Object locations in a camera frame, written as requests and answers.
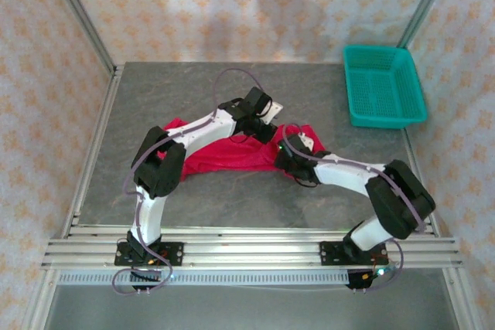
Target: cable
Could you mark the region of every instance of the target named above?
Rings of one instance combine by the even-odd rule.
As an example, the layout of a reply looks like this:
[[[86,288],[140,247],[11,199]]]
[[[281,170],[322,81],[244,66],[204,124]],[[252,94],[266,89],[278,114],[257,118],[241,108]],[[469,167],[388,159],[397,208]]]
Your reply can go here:
[[[245,142],[249,139],[249,137],[250,137],[250,135],[244,135],[244,136],[245,136],[245,138],[244,138],[242,141],[240,141],[240,142],[236,142],[236,141],[234,141],[234,140],[232,139],[232,138],[234,138],[234,136],[229,137],[229,139],[230,139],[230,141],[231,141],[232,143],[235,143],[236,145],[240,145],[241,143],[245,143]]]
[[[397,280],[402,273],[402,269],[404,268],[404,251],[402,250],[401,245],[396,240],[389,239],[388,241],[394,243],[399,250],[399,254],[401,255],[401,260],[399,261],[399,267],[396,270],[392,271],[392,277],[388,281],[384,282],[383,284],[379,284],[378,286],[369,287],[368,289],[361,289],[360,291],[362,291],[363,293],[367,293],[368,291],[376,291],[383,289],[384,287],[390,285],[392,282]]]
[[[270,102],[270,106],[268,106],[268,109],[266,110],[266,112],[264,114],[256,115],[256,117],[258,119],[261,119],[262,117],[265,117],[267,115],[267,113],[270,112],[271,106],[273,105],[273,100],[272,100],[271,97],[270,97],[270,101],[269,102]]]
[[[300,185],[301,187],[306,187],[307,189],[314,189],[318,186],[317,184],[305,185],[304,183],[301,182],[300,179],[298,179],[296,177],[293,177],[293,178],[298,185]]]
[[[174,138],[177,138],[181,135],[185,135],[185,134],[189,134],[193,131],[197,131],[198,129],[201,129],[201,128],[204,128],[206,127],[209,123],[211,123],[213,121],[213,119],[217,116],[217,110],[218,110],[218,104],[217,104],[217,84],[218,84],[218,81],[220,80],[220,78],[227,72],[227,71],[241,71],[242,73],[246,73],[247,75],[249,75],[251,77],[251,79],[256,83],[256,85],[258,85],[258,87],[262,90],[263,90],[263,87],[261,86],[261,84],[259,83],[258,79],[256,79],[256,77],[254,77],[254,75],[252,73],[250,73],[249,71],[246,71],[246,70],[243,70],[243,69],[240,69],[240,68],[237,68],[237,67],[231,67],[231,68],[228,68],[228,69],[225,69],[223,70],[222,72],[220,72],[218,75],[217,75],[217,78],[215,79],[215,81],[213,82],[213,87],[212,87],[212,91],[213,91],[213,103],[215,105],[215,108],[213,109],[213,113],[211,114],[210,117],[208,117],[203,123],[200,123],[198,124],[197,126],[195,127],[191,127],[189,129],[186,129],[185,131],[183,132],[177,132],[173,135],[170,135],[169,137],[167,138],[163,138],[161,141],[158,141],[157,143],[155,143],[153,146],[151,146],[150,148],[148,148],[144,154],[142,154],[142,156],[138,159],[138,161],[131,167],[131,170],[129,171],[129,173],[126,175],[125,177],[125,180],[124,180],[124,184],[122,186],[122,192],[127,195],[127,196],[136,196],[138,198],[138,205],[136,206],[136,213],[135,213],[135,224],[136,224],[136,233],[138,234],[138,241],[139,243],[143,246],[143,248],[145,249],[145,251],[149,254],[151,254],[153,257],[157,258],[158,260],[162,261],[168,268],[169,268],[169,274],[165,277],[165,279],[162,280],[162,282],[160,282],[158,285],[152,287],[152,288],[149,288],[147,287],[146,288],[146,292],[148,294],[150,294],[152,291],[154,290],[158,290],[160,289],[161,287],[163,287],[166,282],[171,278],[172,276],[172,272],[173,272],[173,268],[172,268],[172,265],[170,264],[170,262],[165,259],[164,257],[162,257],[161,255],[155,253],[153,250],[151,250],[145,243],[145,241],[143,240],[142,238],[142,232],[141,232],[141,224],[139,222],[139,215],[141,213],[141,208],[142,208],[142,203],[144,201],[144,195],[141,193],[141,192],[138,192],[138,191],[128,191],[127,190],[127,187],[128,187],[128,183],[131,179],[132,176],[134,176],[134,173],[136,171],[136,169],[143,163],[144,160],[147,159],[148,156],[150,156],[150,154],[152,152],[154,152],[154,150],[156,150],[157,148],[159,148],[160,146],[164,145],[166,142],[168,141],[171,141],[172,139]],[[146,272],[146,273],[153,273],[153,274],[159,274],[161,276],[162,274],[162,271],[161,270],[152,270],[152,269],[147,269],[147,270],[137,270],[135,268],[123,268],[121,270],[118,270],[115,275],[112,277],[112,280],[111,280],[111,286],[112,288],[114,289],[115,293],[119,294],[119,295],[124,295],[124,296],[130,296],[130,295],[135,295],[135,294],[141,294],[141,290],[137,290],[137,291],[120,291],[117,289],[117,286],[115,284],[115,281],[117,280],[117,276],[119,274],[122,274],[124,272],[131,272],[131,273],[143,273],[143,272]]]
[[[354,168],[358,168],[360,170],[366,170],[367,172],[373,172],[373,173],[379,175],[381,178],[383,178],[385,181],[387,181],[387,183],[391,186],[391,188],[402,199],[402,201],[404,202],[404,204],[409,208],[409,210],[411,211],[411,214],[413,215],[413,217],[416,220],[416,223],[418,224],[419,232],[424,232],[425,231],[425,222],[423,222],[423,220],[421,219],[421,217],[418,215],[418,212],[416,212],[414,206],[411,204],[411,201],[404,194],[404,191],[402,191],[401,188],[388,175],[386,175],[382,171],[380,171],[380,170],[378,170],[376,168],[373,168],[373,167],[371,167],[369,165],[364,165],[364,164],[361,164],[359,162],[354,162],[352,160],[345,160],[345,159],[343,159],[343,160],[335,160],[333,158],[317,158],[315,156],[310,156],[310,155],[307,155],[307,154],[304,154],[304,153],[300,152],[299,150],[297,150],[296,148],[294,148],[294,146],[292,146],[290,144],[290,142],[288,141],[286,130],[287,130],[287,127],[289,125],[292,125],[292,126],[297,127],[299,129],[299,133],[302,133],[302,129],[301,129],[301,127],[298,124],[294,124],[294,123],[284,125],[283,128],[282,128],[282,137],[284,138],[284,141],[287,144],[287,147],[292,152],[294,152],[295,154],[297,154],[297,155],[299,155],[299,156],[301,156],[303,158],[307,158],[308,160],[312,160],[314,162],[323,162],[323,163],[326,163],[326,164],[335,164],[335,165],[338,165],[338,164],[349,165],[349,166],[352,166]]]

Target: black joint housing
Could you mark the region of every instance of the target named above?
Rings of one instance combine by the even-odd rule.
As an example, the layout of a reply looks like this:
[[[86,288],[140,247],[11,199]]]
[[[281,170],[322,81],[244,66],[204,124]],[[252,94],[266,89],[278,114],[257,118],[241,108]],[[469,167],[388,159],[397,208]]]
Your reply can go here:
[[[168,133],[160,127],[153,127],[148,131],[145,140],[136,154],[132,165],[143,156],[153,145],[168,137]],[[166,151],[162,160],[159,151]],[[170,194],[179,184],[186,159],[186,149],[183,144],[174,140],[159,146],[140,164],[134,174],[136,185],[143,187],[151,199]]]
[[[273,124],[265,124],[260,115],[264,108],[271,102],[271,97],[257,87],[252,87],[245,98],[229,100],[218,105],[236,121],[233,134],[245,133],[252,135],[261,143],[268,143],[277,127]]]
[[[354,230],[359,227],[363,222],[359,222],[352,230],[350,230],[346,236],[343,237],[343,252],[351,259],[353,262],[362,261],[364,252],[353,242],[353,239],[350,238],[350,235],[354,232]]]
[[[435,201],[432,196],[404,162],[392,161],[385,165],[384,173],[411,201],[421,219],[425,219],[435,210]],[[370,179],[366,184],[366,190],[380,224],[393,237],[403,240],[418,227],[411,210],[383,178],[377,176]]]
[[[360,270],[359,272],[348,272],[349,284],[346,286],[350,290],[368,289],[373,284],[373,270]]]
[[[287,136],[287,141],[293,148],[305,155],[312,156],[311,150],[307,148],[297,134]],[[314,168],[316,162],[303,158],[301,155],[294,153],[282,139],[278,143],[279,152],[275,158],[275,167],[283,170],[285,173],[302,181],[310,181],[319,184]]]
[[[148,248],[154,252],[157,252],[161,239],[162,239],[162,237],[160,236],[156,241],[149,244]],[[148,257],[151,257],[151,255],[145,250],[145,248],[141,245],[141,243],[139,243],[138,239],[136,239],[134,237],[134,235],[132,234],[132,232],[130,230],[127,231],[126,240],[129,244],[129,247],[132,249],[132,251],[135,254],[137,254],[139,258],[141,258],[141,263],[145,262]]]

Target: patterned wallpaper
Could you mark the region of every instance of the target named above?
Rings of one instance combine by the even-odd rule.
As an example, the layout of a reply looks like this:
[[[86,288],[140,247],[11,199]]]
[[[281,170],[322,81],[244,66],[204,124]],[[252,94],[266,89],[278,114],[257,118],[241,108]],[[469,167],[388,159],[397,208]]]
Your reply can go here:
[[[395,45],[419,0],[81,0],[112,59],[340,62]]]
[[[64,0],[0,0],[0,328],[20,328],[108,76]]]
[[[411,49],[432,113],[416,155],[495,328],[495,0],[437,0]]]

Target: black mounting bracket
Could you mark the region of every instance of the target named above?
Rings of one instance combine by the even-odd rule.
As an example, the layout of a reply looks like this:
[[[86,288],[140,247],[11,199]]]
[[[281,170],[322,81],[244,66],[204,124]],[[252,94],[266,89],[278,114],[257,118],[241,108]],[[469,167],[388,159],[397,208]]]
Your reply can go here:
[[[322,266],[388,265],[387,248],[384,243],[362,252],[358,258],[351,258],[344,250],[343,241],[322,241],[319,243],[319,257]]]
[[[182,266],[184,258],[184,243],[177,242],[157,242],[152,250],[167,259],[174,267]],[[115,253],[115,266],[138,267],[138,266],[163,266],[161,260],[146,254],[143,259],[138,252],[131,247],[127,241],[117,244],[117,253]]]

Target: white cable tray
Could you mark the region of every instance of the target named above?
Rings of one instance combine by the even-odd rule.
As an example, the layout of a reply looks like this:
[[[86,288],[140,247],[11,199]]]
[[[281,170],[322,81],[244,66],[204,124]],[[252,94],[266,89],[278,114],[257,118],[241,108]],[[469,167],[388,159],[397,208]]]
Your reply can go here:
[[[110,285],[116,271],[71,270],[60,274],[58,285]],[[156,284],[128,272],[120,274],[117,284]],[[193,286],[273,286],[273,285],[342,285],[349,284],[346,270],[204,270],[175,271],[167,285]]]

